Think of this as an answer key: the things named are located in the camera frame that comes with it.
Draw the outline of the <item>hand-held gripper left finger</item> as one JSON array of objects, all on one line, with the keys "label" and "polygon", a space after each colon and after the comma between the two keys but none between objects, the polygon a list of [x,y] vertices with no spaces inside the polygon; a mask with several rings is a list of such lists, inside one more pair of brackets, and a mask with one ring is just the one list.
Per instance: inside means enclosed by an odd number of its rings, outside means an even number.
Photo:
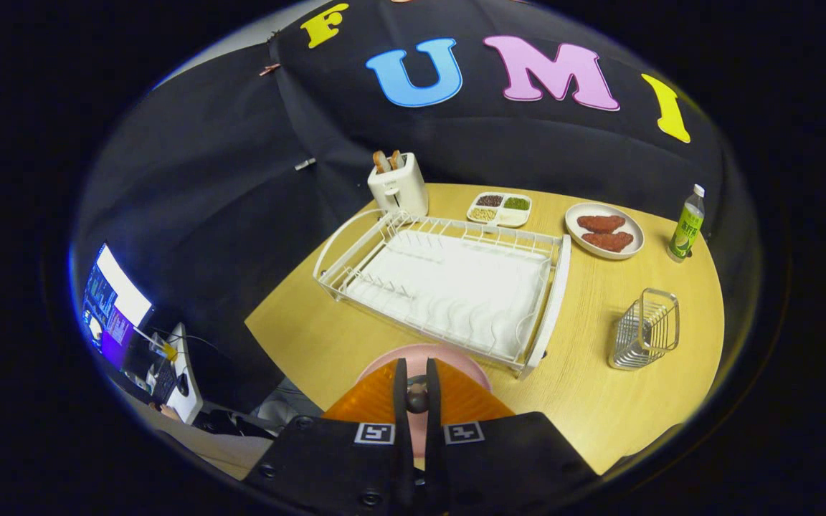
[{"label": "hand-held gripper left finger", "polygon": [[291,514],[406,514],[415,492],[408,378],[406,360],[391,360],[321,417],[295,417],[244,484]]}]

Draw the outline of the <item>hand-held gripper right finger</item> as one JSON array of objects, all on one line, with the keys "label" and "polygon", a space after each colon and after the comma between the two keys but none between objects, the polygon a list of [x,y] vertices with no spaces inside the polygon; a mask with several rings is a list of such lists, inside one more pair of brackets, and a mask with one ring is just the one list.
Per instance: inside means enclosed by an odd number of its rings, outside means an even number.
[{"label": "hand-held gripper right finger", "polygon": [[599,474],[540,411],[515,414],[444,360],[427,360],[426,493],[446,515],[549,515]]}]

